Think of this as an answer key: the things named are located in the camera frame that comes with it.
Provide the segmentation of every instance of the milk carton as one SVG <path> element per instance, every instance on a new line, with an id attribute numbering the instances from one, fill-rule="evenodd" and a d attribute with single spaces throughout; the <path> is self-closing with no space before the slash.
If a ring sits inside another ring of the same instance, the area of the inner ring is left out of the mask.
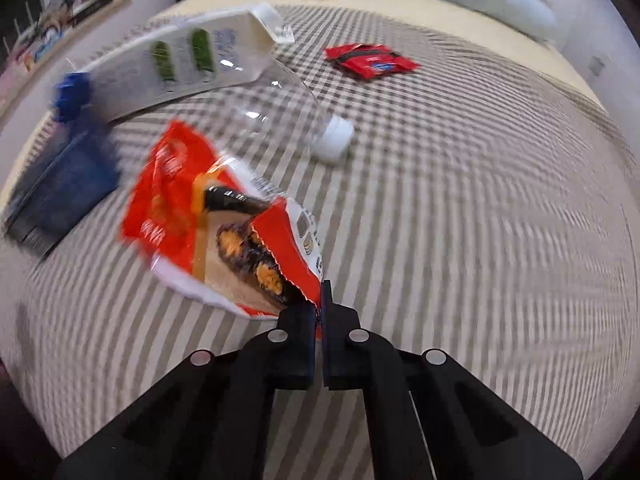
<path id="1" fill-rule="evenodd" d="M 205 90 L 256 80 L 275 44 L 293 43 L 267 3 L 164 20 L 83 69 L 105 121 Z"/>

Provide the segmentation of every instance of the clear plastic bottle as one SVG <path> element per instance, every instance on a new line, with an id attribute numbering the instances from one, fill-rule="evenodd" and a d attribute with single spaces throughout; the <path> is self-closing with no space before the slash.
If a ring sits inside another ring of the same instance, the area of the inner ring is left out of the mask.
<path id="1" fill-rule="evenodd" d="M 324 162 L 338 162 L 353 125 L 329 113 L 303 81 L 275 61 L 254 82 L 210 94 L 216 113 L 209 129 L 229 141 L 245 138 L 307 147 Z"/>

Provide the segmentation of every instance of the bed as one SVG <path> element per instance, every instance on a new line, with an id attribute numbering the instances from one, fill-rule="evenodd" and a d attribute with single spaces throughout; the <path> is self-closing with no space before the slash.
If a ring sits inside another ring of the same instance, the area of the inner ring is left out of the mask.
<path id="1" fill-rule="evenodd" d="M 146 154 L 178 115 L 314 213 L 334 299 L 365 328 L 445 349 L 590 475 L 640 399 L 640 188 L 622 134 L 557 51 L 482 14 L 441 0 L 267 1 L 297 39 L 278 59 L 354 122 L 350 158 L 329 168 L 294 146 L 217 138 L 207 92 L 115 125 L 120 189 L 42 264 L 0 248 L 0 355 L 53 446 L 73 451 L 191 351 L 233 351 L 272 326 L 181 297 L 118 240 Z M 348 41 L 422 67 L 364 84 L 322 59 Z M 318 381 L 279 392 L 265 478 L 372 478 L 362 400 Z"/>

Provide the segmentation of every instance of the red packet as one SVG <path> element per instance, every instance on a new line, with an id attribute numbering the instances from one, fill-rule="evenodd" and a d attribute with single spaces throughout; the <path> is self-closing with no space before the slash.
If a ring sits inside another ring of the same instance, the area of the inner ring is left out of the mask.
<path id="1" fill-rule="evenodd" d="M 420 65 L 382 44 L 349 43 L 325 49 L 326 58 L 364 79 L 393 72 L 410 72 Z"/>

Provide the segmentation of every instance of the red snack bag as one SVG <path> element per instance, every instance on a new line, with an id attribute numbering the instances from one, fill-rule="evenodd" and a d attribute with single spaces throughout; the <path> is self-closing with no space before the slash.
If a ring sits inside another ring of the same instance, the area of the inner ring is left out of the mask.
<path id="1" fill-rule="evenodd" d="M 364 79 L 391 72 L 410 72 L 420 66 L 382 44 L 349 43 L 327 47 L 324 51 L 328 60 Z"/>
<path id="2" fill-rule="evenodd" d="M 206 203 L 211 190 L 223 204 Z M 251 198 L 255 212 L 226 196 Z M 122 221 L 171 288 L 244 317 L 274 317 L 307 298 L 319 306 L 322 259 L 313 217 L 241 160 L 172 121 L 152 149 Z"/>

